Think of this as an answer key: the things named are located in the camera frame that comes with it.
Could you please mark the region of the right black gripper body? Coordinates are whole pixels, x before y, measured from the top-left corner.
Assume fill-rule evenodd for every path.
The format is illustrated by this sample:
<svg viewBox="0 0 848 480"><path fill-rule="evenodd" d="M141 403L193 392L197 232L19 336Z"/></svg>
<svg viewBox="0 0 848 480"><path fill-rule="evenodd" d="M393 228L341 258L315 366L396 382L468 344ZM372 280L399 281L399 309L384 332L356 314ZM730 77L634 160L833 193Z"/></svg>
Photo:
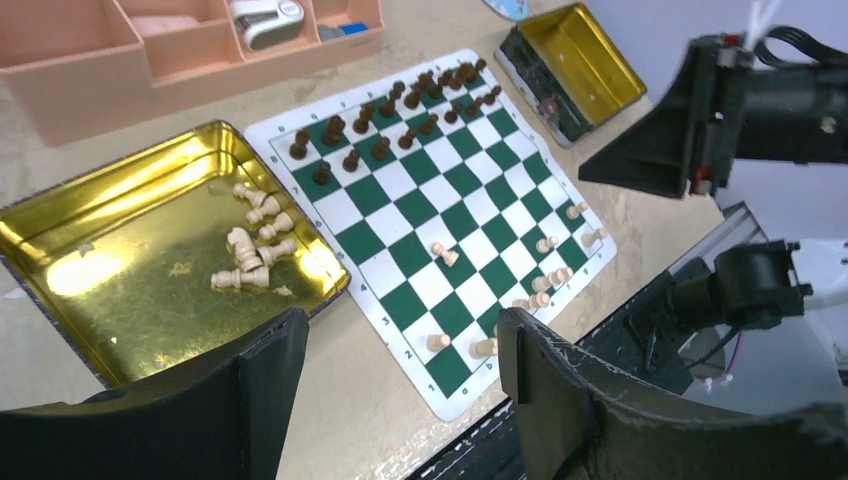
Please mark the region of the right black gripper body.
<svg viewBox="0 0 848 480"><path fill-rule="evenodd" d="M713 196L728 184L751 83L741 34L689 42L654 108L578 169L582 181L665 198Z"/></svg>

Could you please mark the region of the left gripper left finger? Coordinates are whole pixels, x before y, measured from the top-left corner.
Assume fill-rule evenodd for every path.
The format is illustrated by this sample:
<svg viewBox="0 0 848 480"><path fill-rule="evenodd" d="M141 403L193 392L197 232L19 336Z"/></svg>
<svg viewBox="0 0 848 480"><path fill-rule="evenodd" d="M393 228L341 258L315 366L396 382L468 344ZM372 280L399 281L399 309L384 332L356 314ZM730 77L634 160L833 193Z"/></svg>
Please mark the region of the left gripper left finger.
<svg viewBox="0 0 848 480"><path fill-rule="evenodd" d="M304 365L291 308L174 367L1 415L5 479L272 479Z"/></svg>

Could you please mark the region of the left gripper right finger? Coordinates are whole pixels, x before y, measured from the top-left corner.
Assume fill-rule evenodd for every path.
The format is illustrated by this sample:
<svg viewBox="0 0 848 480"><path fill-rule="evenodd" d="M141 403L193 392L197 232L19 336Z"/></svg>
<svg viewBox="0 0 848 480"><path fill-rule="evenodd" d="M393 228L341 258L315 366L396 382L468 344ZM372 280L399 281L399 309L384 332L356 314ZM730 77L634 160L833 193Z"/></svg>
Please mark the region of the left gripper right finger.
<svg viewBox="0 0 848 480"><path fill-rule="evenodd" d="M530 479L843 479L847 407L753 416L686 400L518 308L496 327Z"/></svg>

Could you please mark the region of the light wooden chess piece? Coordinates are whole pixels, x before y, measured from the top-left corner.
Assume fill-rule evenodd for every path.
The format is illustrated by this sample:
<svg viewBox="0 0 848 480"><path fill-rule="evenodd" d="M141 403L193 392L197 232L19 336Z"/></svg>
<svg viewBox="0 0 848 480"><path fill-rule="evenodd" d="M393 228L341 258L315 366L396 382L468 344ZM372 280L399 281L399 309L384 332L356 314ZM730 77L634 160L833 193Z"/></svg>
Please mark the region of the light wooden chess piece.
<svg viewBox="0 0 848 480"><path fill-rule="evenodd" d="M569 281L574 275L574 271L570 267L560 267L547 274L541 275L532 281L532 287L535 292L547 292L557 286L560 286Z"/></svg>

